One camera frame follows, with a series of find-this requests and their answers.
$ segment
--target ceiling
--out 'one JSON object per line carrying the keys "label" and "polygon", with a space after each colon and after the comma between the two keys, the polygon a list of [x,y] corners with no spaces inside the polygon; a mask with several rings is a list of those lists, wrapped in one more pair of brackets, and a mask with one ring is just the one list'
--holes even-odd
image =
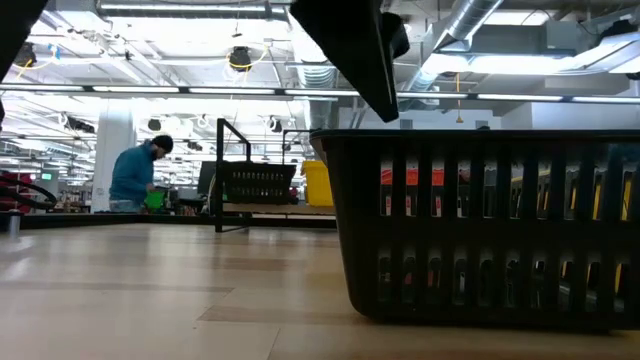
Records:
{"label": "ceiling", "polygon": [[[85,4],[93,0],[57,0],[64,3]],[[130,0],[135,4],[139,0]],[[236,3],[228,1],[179,1],[158,4]],[[397,86],[402,88],[422,66],[421,43],[428,24],[450,13],[452,0],[441,1],[385,1],[390,11],[403,17],[409,30],[411,50],[394,63]],[[564,21],[583,20],[603,16],[639,1],[542,1],[506,0],[487,24],[540,25],[549,16]],[[147,85],[147,86],[235,86],[235,87],[300,87],[296,58],[296,46],[292,41],[291,26],[283,21],[236,19],[193,19],[152,17],[100,18],[87,11],[45,11],[31,30],[28,42],[34,44],[37,62],[32,69],[22,71],[12,67],[4,78],[5,83],[29,84],[82,84],[82,85]],[[246,46],[252,69],[239,73],[228,65],[227,55],[234,47]],[[624,75],[608,75],[598,83],[618,83]],[[336,75],[335,87],[351,89],[349,82]],[[545,82],[544,76],[513,76],[462,73],[440,76],[435,85],[441,91],[529,93]],[[586,91],[597,91],[590,88]],[[602,85],[603,94],[622,91],[616,86]],[[5,139],[0,152],[0,169],[17,167],[60,168],[67,170],[69,182],[82,183],[91,179],[92,159],[95,156],[95,136],[80,134],[86,138],[63,140],[60,137],[77,137],[76,131],[60,125],[61,113],[98,127],[100,109],[104,99],[90,96],[40,96],[29,93],[2,95],[7,111],[3,124],[3,136],[26,135],[58,137],[52,140]],[[200,161],[213,159],[215,148],[214,119],[224,117],[235,124],[240,132],[253,139],[257,156],[267,156],[271,161],[281,161],[278,141],[281,134],[272,133],[265,121],[276,118],[285,129],[304,129],[305,106],[308,101],[257,101],[220,99],[136,99],[141,122],[140,139],[155,135],[146,122],[151,118],[177,121],[183,130],[181,137],[191,138],[203,145],[203,151],[187,148],[186,143],[177,146],[172,162],[159,164],[159,179],[169,179],[178,174],[178,183],[191,184],[197,180]],[[340,106],[351,107],[351,100],[340,100]],[[439,108],[448,111],[457,107],[456,101],[442,101]],[[513,105],[491,101],[469,102],[463,108],[487,109],[502,114]],[[227,149],[233,155],[242,149],[235,145]],[[10,161],[8,158],[36,156],[29,161]],[[47,161],[46,157],[55,157]],[[313,156],[308,146],[294,146],[287,161],[302,160]]]}

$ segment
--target yellow container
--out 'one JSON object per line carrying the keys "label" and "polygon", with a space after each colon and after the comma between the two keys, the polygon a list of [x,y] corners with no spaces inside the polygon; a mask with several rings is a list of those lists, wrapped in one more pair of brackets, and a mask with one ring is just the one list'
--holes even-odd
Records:
{"label": "yellow container", "polygon": [[329,170],[322,161],[305,161],[302,174],[307,176],[307,202],[311,206],[333,206]]}

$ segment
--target ventilation duct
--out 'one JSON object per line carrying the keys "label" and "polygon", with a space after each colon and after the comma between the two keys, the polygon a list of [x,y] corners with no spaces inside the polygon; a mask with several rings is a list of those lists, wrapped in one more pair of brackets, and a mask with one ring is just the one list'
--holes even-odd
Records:
{"label": "ventilation duct", "polygon": [[159,2],[150,0],[96,0],[96,11],[104,17],[155,17],[180,19],[240,19],[287,21],[284,6],[265,1],[249,4],[203,4]]}
{"label": "ventilation duct", "polygon": [[[487,21],[489,16],[502,4],[503,0],[456,0],[453,4],[451,15],[443,21],[431,25],[429,28],[432,39],[437,39],[431,43],[430,51],[459,44],[460,51],[468,50],[471,38]],[[405,86],[410,92],[426,92],[436,81],[437,72],[430,71],[423,64],[418,73]],[[399,104],[401,112],[408,110],[424,110],[437,106],[437,101],[433,100],[408,100]]]}

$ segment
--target black plastic basket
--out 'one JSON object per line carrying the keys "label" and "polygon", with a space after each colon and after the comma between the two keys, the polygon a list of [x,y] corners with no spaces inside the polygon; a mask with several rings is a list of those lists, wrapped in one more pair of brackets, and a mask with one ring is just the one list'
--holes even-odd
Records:
{"label": "black plastic basket", "polygon": [[225,162],[224,191],[237,204],[287,204],[295,165]]}
{"label": "black plastic basket", "polygon": [[[326,130],[311,139],[329,168],[349,296],[363,315],[638,327],[640,132]],[[383,159],[393,160],[386,188]],[[414,188],[407,159],[419,164]],[[432,184],[434,164],[443,184]]]}

